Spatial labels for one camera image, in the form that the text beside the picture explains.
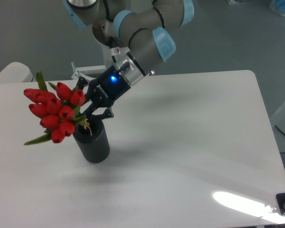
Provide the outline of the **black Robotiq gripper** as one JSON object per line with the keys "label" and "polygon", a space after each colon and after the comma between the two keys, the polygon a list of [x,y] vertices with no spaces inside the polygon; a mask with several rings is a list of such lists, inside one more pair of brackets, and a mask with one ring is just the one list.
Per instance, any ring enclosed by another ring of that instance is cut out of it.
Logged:
{"label": "black Robotiq gripper", "polygon": [[[91,100],[92,103],[83,112],[86,119],[82,121],[82,124],[89,121],[113,118],[114,113],[111,106],[115,100],[131,88],[114,66],[109,67],[98,78],[92,81],[88,81],[84,77],[79,77],[76,84],[77,91],[83,90],[86,86],[88,89],[85,97]],[[106,107],[104,112],[93,114],[100,107]]]}

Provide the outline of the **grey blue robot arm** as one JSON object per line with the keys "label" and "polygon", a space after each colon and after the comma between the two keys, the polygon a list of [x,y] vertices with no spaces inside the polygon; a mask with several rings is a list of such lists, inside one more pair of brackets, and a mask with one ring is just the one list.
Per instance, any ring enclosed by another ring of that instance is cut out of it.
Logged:
{"label": "grey blue robot arm", "polygon": [[194,16],[191,0],[153,0],[152,8],[141,13],[131,11],[128,0],[65,0],[63,4],[80,28],[111,22],[112,39],[129,48],[89,82],[85,97],[91,104],[83,112],[88,121],[112,118],[114,102],[175,52],[168,31],[184,26]]}

